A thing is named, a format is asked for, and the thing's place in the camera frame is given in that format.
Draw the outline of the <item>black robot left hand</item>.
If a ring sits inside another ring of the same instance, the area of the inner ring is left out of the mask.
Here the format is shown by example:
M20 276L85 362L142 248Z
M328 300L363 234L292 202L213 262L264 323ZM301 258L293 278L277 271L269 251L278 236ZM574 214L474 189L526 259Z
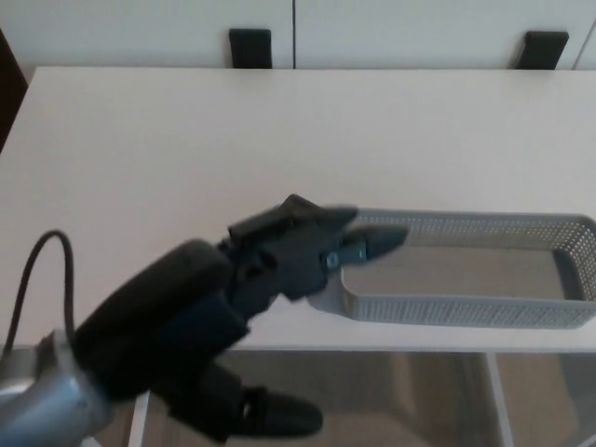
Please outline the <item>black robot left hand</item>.
M151 393L217 442L318 434L308 400L246 386L217 363L278 297L324 291L345 266L401 248L401 224L355 225L358 209L297 195L232 224L221 241L186 240L111 293L74 332L82 369L112 403Z

